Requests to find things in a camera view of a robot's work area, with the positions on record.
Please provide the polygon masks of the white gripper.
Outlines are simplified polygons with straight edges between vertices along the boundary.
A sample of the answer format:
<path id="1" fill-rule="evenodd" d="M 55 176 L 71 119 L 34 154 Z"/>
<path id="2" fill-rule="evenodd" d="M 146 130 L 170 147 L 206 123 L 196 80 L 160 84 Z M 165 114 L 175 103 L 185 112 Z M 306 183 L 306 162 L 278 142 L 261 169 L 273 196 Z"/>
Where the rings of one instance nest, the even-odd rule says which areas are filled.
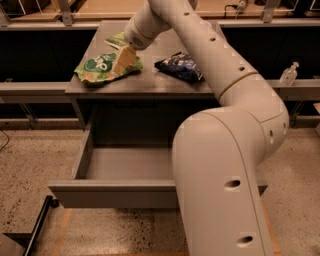
<path id="1" fill-rule="evenodd" d="M 124 39 L 128 45 L 119 50 L 112 72 L 122 75 L 135 63 L 136 51 L 134 49 L 148 48 L 159 34 L 169 29 L 170 26 L 152 10 L 150 4 L 144 3 L 130 18 L 124 29 Z"/>

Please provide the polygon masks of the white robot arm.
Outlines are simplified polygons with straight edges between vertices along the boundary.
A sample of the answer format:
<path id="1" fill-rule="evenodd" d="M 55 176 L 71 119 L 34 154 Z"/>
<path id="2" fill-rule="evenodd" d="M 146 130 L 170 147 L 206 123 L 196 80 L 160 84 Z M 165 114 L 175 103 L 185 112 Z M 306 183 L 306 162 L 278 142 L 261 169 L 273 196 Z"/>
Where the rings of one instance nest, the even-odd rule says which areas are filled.
<path id="1" fill-rule="evenodd" d="M 274 256 L 256 168 L 283 143 L 288 111 L 268 82 L 195 11 L 197 0 L 145 0 L 124 29 L 146 49 L 173 29 L 218 107 L 188 117 L 172 145 L 190 256 Z"/>

